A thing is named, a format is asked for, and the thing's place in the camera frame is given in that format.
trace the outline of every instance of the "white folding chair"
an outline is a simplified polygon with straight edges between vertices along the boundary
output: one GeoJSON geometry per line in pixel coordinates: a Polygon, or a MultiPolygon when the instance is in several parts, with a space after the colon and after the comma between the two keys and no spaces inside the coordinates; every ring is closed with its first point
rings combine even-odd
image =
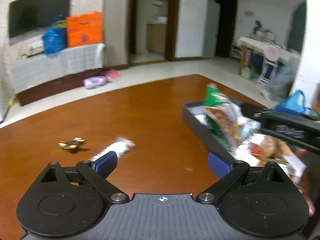
{"type": "Polygon", "coordinates": [[[272,81],[278,68],[279,58],[280,48],[275,45],[268,45],[264,51],[262,73],[257,79],[257,83],[270,83],[272,81]],[[270,66],[272,66],[272,72],[267,79],[265,76],[270,66]]]}

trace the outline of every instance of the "orange bag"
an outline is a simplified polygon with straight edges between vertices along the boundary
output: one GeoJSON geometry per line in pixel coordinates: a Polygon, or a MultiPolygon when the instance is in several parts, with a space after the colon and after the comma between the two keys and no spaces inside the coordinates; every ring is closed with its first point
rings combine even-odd
{"type": "Polygon", "coordinates": [[[66,18],[68,47],[102,42],[102,13],[89,12],[66,18]]]}

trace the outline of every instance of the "gold fidget spinner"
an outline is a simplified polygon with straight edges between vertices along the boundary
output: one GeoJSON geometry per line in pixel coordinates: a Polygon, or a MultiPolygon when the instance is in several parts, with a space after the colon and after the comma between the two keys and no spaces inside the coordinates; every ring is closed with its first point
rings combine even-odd
{"type": "Polygon", "coordinates": [[[79,149],[80,146],[85,144],[85,140],[82,138],[76,137],[72,141],[69,142],[59,142],[59,147],[63,150],[68,150],[71,153],[76,153],[79,149]]]}

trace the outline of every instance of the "television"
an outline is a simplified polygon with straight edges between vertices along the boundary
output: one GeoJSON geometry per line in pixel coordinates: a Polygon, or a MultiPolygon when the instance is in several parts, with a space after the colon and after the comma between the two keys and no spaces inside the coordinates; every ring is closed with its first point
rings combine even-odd
{"type": "Polygon", "coordinates": [[[70,0],[15,0],[9,4],[9,39],[31,31],[44,31],[61,14],[70,16],[70,0]]]}

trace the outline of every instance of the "purple slipper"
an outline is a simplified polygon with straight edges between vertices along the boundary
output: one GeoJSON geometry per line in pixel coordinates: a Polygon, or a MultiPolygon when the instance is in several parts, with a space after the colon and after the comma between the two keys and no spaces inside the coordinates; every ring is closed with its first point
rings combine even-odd
{"type": "Polygon", "coordinates": [[[107,82],[108,82],[108,78],[105,78],[103,76],[98,76],[98,77],[86,78],[83,81],[83,85],[86,89],[92,89],[99,86],[103,86],[107,82]]]}

